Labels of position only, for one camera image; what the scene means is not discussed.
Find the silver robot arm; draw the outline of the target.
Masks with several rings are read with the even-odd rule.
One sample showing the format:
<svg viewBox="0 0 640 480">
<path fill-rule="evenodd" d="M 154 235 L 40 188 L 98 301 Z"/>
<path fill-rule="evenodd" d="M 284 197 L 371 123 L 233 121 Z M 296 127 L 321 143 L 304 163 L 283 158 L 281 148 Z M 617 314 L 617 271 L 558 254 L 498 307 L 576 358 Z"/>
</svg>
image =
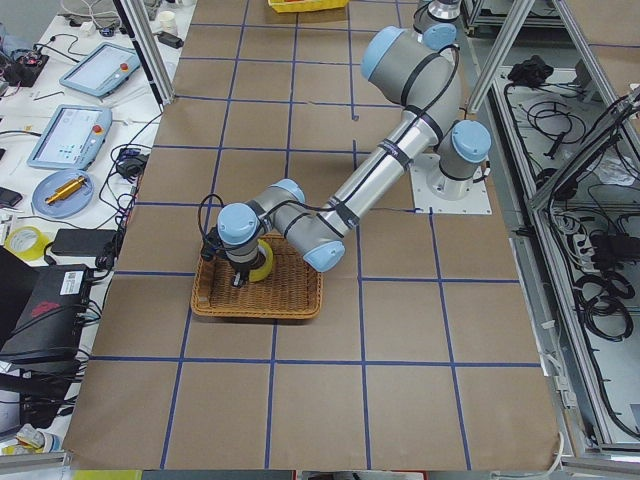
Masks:
<svg viewBox="0 0 640 480">
<path fill-rule="evenodd" d="M 439 51 L 455 43 L 455 22 L 459 15 L 459 0 L 419 1 L 413 15 L 413 30 L 423 45 Z"/>
<path fill-rule="evenodd" d="M 459 61 L 454 44 L 436 47 L 395 26 L 379 31 L 365 50 L 361 74 L 401 107 L 399 124 L 321 207 L 307 205 L 291 179 L 223 207 L 211 232 L 217 252 L 233 269 L 232 286 L 246 285 L 251 272 L 265 264 L 258 239 L 271 231 L 282 234 L 315 271 L 332 269 L 344 255 L 343 238 L 427 149 L 438 157 L 430 190 L 459 199 L 492 145 L 484 125 L 458 117 Z"/>
</svg>

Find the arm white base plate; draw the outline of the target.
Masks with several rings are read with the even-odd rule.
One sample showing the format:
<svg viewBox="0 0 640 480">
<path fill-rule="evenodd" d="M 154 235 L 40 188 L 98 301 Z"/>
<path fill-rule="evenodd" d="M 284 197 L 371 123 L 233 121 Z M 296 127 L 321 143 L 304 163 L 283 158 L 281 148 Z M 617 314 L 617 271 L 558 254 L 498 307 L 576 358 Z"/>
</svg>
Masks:
<svg viewBox="0 0 640 480">
<path fill-rule="evenodd" d="M 414 209 L 424 214 L 491 215 L 486 183 L 476 167 L 467 180 L 451 180 L 440 170 L 437 154 L 423 153 L 410 168 Z"/>
</svg>

